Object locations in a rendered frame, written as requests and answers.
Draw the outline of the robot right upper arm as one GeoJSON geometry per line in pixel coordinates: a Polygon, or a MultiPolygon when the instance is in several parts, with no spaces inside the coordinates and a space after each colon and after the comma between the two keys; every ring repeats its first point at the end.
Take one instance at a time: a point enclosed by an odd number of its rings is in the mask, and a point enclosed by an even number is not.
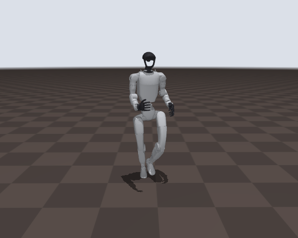
{"type": "Polygon", "coordinates": [[[136,81],[139,79],[139,73],[134,73],[131,74],[129,77],[130,80],[130,85],[129,85],[129,90],[130,94],[132,94],[133,99],[138,99],[137,94],[135,93],[136,91],[136,81]]]}

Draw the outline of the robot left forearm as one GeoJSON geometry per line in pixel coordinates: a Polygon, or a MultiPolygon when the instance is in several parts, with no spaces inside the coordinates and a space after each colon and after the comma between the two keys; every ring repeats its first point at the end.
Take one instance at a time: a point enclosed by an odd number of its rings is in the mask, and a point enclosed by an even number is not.
{"type": "MultiPolygon", "coordinates": [[[[166,93],[167,93],[167,92],[166,92],[166,93]]],[[[168,107],[168,103],[171,103],[171,100],[169,99],[168,93],[167,93],[167,95],[164,95],[164,96],[163,96],[163,100],[164,100],[166,106],[168,107]]],[[[172,103],[172,104],[173,104],[173,103],[172,103]]],[[[168,108],[169,108],[169,107],[168,107],[168,108]]]]}

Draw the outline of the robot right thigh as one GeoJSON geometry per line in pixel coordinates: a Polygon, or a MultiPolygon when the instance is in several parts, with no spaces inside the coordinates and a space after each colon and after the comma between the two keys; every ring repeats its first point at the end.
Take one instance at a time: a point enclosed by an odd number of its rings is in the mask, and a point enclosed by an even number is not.
{"type": "Polygon", "coordinates": [[[146,151],[146,147],[144,144],[144,123],[143,123],[143,115],[138,114],[133,118],[134,123],[134,131],[137,141],[137,147],[139,151],[146,151]]]}

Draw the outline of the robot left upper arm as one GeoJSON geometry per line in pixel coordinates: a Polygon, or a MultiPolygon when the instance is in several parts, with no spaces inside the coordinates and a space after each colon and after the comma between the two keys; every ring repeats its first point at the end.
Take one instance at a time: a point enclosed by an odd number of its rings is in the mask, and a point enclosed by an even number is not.
{"type": "Polygon", "coordinates": [[[164,95],[167,95],[166,90],[165,90],[166,76],[162,72],[158,72],[158,73],[160,76],[160,78],[159,78],[159,87],[160,87],[159,95],[164,96],[164,95]]]}

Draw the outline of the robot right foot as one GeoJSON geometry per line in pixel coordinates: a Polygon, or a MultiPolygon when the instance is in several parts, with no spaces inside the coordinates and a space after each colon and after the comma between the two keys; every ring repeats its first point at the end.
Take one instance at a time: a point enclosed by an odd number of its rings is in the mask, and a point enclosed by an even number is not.
{"type": "Polygon", "coordinates": [[[144,167],[143,167],[143,169],[141,169],[140,177],[141,178],[146,178],[147,177],[146,167],[145,167],[145,169],[144,169],[144,167]]]}

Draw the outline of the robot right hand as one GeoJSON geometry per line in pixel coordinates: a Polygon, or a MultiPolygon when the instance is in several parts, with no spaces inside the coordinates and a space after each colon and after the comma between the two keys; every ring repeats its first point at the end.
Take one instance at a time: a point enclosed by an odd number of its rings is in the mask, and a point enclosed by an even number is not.
{"type": "Polygon", "coordinates": [[[150,107],[145,107],[145,106],[150,106],[150,104],[148,104],[148,105],[145,105],[146,103],[150,103],[150,102],[144,102],[146,99],[143,99],[142,101],[141,101],[141,103],[140,104],[137,104],[137,109],[138,109],[138,111],[150,111],[150,110],[145,110],[145,109],[147,109],[147,108],[150,108],[150,107]],[[143,103],[144,102],[144,103],[143,103]]]}

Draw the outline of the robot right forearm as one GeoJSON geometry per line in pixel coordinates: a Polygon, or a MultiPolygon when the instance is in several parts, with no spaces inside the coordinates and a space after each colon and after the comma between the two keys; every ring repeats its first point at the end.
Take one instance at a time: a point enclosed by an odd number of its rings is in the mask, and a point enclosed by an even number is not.
{"type": "Polygon", "coordinates": [[[133,105],[134,110],[137,111],[137,104],[139,104],[137,99],[133,99],[132,94],[129,95],[129,99],[131,104],[133,105]]]}

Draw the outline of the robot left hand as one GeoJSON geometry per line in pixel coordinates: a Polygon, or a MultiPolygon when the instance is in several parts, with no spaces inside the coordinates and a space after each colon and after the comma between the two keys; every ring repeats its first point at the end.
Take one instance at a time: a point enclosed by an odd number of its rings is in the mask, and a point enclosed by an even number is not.
{"type": "Polygon", "coordinates": [[[174,105],[172,103],[168,103],[168,107],[169,107],[169,111],[171,110],[171,112],[169,112],[171,114],[169,114],[169,115],[173,116],[174,115],[174,105]]]}

